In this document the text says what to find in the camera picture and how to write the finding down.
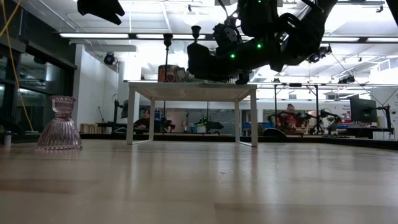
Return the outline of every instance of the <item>pink glass vase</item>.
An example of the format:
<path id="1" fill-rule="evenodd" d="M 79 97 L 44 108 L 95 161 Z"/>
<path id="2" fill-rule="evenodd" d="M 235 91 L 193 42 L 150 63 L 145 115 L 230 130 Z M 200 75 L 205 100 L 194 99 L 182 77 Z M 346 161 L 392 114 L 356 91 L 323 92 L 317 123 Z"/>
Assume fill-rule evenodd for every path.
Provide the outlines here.
<path id="1" fill-rule="evenodd" d="M 80 134 L 70 113 L 76 101 L 70 96 L 51 96 L 55 118 L 49 122 L 36 145 L 41 150 L 83 149 Z"/>

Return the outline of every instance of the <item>yellow cable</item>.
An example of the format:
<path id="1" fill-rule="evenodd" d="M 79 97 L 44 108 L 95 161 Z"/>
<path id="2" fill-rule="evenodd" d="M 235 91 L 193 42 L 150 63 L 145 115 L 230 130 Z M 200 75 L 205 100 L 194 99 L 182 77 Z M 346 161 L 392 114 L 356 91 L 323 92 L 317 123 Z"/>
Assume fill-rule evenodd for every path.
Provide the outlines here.
<path id="1" fill-rule="evenodd" d="M 30 119 L 29 119 L 29 115 L 27 114 L 27 111 L 26 111 L 26 107 L 25 107 L 24 99 L 23 99 L 23 97 L 22 97 L 22 93 L 21 93 L 21 91 L 20 91 L 20 89 L 19 89 L 19 81 L 18 81 L 17 70 L 16 70 L 15 63 L 14 63 L 14 57 L 12 56 L 11 42 L 10 42 L 10 36 L 9 36 L 9 33 L 8 33 L 8 27 L 7 27 L 7 26 L 8 26 L 8 24 L 9 24 L 9 22 L 11 21 L 13 15 L 11 15 L 10 19 L 9 19 L 8 22 L 7 22 L 7 17 L 6 17 L 6 5 L 5 5 L 5 3 L 4 3 L 4 0 L 2 0 L 2 11 L 3 11 L 3 14 L 4 14 L 4 22 L 6 22 L 6 26 L 4 27 L 4 29 L 6 30 L 6 34 L 7 34 L 7 41 L 8 41 L 8 48 L 9 48 L 9 50 L 10 50 L 10 57 L 11 57 L 12 69 L 13 69 L 14 75 L 15 75 L 15 83 L 16 83 L 16 85 L 17 85 L 17 89 L 18 89 L 18 92 L 19 92 L 19 96 L 21 97 L 21 103 L 22 103 L 22 107 L 24 108 L 24 111 L 25 111 L 26 119 L 27 119 L 27 121 L 29 122 L 30 130 L 31 130 L 31 131 L 34 131 L 34 130 L 33 130 L 32 123 L 30 122 Z"/>
<path id="2" fill-rule="evenodd" d="M 5 3 L 4 3 L 4 0 L 2 0 L 1 2 L 2 2 L 2 5 L 3 5 L 3 13 L 4 13 L 4 19 L 5 19 L 5 23 L 6 23 L 6 25 L 2 28 L 2 30 L 1 30 L 1 32 L 0 32 L 0 37 L 3 35 L 3 33 L 6 31 L 6 29 L 8 29 L 8 25 L 10 24 L 10 22 L 12 21 L 12 18 L 14 18 L 14 16 L 15 16 L 15 14 L 17 13 L 17 11 L 18 11 L 18 8 L 19 8 L 19 6 L 21 5 L 21 1 L 22 0 L 19 0 L 18 1 L 18 3 L 17 3 L 17 6 L 15 7 L 15 9 L 14 9 L 14 11 L 12 12 L 12 14 L 11 14 L 11 16 L 10 16 L 10 18 L 9 18 L 9 20 L 7 21 L 7 17 L 6 17 L 6 10 L 5 10 Z"/>

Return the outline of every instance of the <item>metal frame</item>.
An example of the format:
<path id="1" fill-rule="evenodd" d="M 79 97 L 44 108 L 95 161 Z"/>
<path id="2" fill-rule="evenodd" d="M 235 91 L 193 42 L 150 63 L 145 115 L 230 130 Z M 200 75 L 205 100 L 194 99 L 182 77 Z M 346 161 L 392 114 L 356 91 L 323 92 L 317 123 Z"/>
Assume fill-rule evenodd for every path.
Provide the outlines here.
<path id="1" fill-rule="evenodd" d="M 211 90 L 217 89 L 220 92 L 220 96 L 223 96 L 224 91 L 225 97 L 211 95 Z M 157 90 L 167 91 L 166 95 L 158 95 Z M 251 99 L 251 123 L 257 124 L 257 97 L 256 97 L 257 85 L 229 85 L 229 84 L 203 84 L 203 83 L 143 83 L 143 82 L 129 82 L 129 106 L 127 112 L 127 144 L 142 143 L 133 141 L 134 133 L 134 104 L 135 94 L 140 93 L 143 97 L 150 99 L 150 120 L 154 121 L 155 116 L 155 101 L 221 101 L 221 102 L 232 102 L 235 105 L 235 141 L 241 144 L 249 145 L 251 147 L 257 147 L 258 145 L 258 130 L 257 125 L 251 126 L 251 144 L 241 142 L 241 115 L 239 109 L 239 102 L 250 95 Z M 188 95 L 185 91 L 203 91 L 204 95 Z M 228 93 L 235 92 L 235 96 L 232 97 Z M 154 122 L 149 123 L 149 141 L 154 140 Z"/>

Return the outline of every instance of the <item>fluorescent light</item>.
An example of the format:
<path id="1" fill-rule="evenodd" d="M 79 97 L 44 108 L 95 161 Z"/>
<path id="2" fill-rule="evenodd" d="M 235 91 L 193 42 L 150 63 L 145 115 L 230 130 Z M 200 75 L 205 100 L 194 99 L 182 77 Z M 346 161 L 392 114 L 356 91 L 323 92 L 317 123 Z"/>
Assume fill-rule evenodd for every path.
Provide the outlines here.
<path id="1" fill-rule="evenodd" d="M 63 33 L 60 34 L 64 38 L 81 38 L 81 39 L 128 39 L 129 34 L 85 34 L 85 33 Z"/>
<path id="2" fill-rule="evenodd" d="M 398 38 L 371 37 L 368 38 L 367 42 L 398 42 Z"/>
<path id="3" fill-rule="evenodd" d="M 324 37 L 322 42 L 357 42 L 359 37 Z"/>
<path id="4" fill-rule="evenodd" d="M 138 39 L 163 39 L 163 34 L 137 34 Z M 198 40 L 204 40 L 206 38 L 205 35 L 199 35 Z M 173 35 L 173 39 L 189 39 L 193 40 L 191 34 L 175 34 Z"/>

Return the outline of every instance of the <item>ceiling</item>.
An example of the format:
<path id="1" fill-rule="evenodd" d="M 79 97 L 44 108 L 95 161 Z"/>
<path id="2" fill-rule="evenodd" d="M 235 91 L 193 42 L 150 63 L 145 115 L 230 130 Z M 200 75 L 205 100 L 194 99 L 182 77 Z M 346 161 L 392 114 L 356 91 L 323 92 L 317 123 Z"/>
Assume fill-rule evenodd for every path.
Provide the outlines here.
<path id="1" fill-rule="evenodd" d="M 222 22 L 225 13 L 215 1 L 119 1 L 126 15 L 121 17 L 122 24 L 114 25 L 92 15 L 81 16 L 76 9 L 74 0 L 22 0 L 22 7 L 42 19 L 59 32 L 133 32 L 158 33 L 166 32 L 190 34 L 193 24 L 201 26 L 203 34 L 212 33 L 212 28 Z M 300 14 L 305 4 L 300 0 L 297 4 L 284 4 L 279 8 L 279 14 L 290 12 Z M 187 5 L 192 5 L 188 12 Z M 229 13 L 236 5 L 227 6 Z M 398 27 L 391 12 L 384 5 L 381 13 L 376 13 L 378 5 L 353 6 L 337 5 L 326 22 L 325 35 L 355 35 L 355 36 L 397 36 Z M 175 40 L 172 44 L 169 63 L 187 67 L 186 48 L 190 41 Z M 156 40 L 91 40 L 84 42 L 88 49 L 96 49 L 96 54 L 102 57 L 104 46 L 119 47 L 134 45 L 140 55 L 142 74 L 157 73 L 157 67 L 165 61 L 165 47 L 162 41 Z M 217 47 L 213 41 L 202 42 L 208 47 Z M 283 73 L 276 73 L 269 67 L 255 71 L 253 80 L 269 82 L 275 76 L 286 79 L 286 82 L 307 82 L 317 79 L 338 80 L 345 70 L 353 70 L 357 77 L 368 77 L 369 69 L 389 58 L 398 57 L 397 44 L 332 44 L 333 54 L 315 64 L 302 63 L 299 66 L 285 67 Z M 128 52 L 116 52 L 121 58 L 126 58 Z"/>

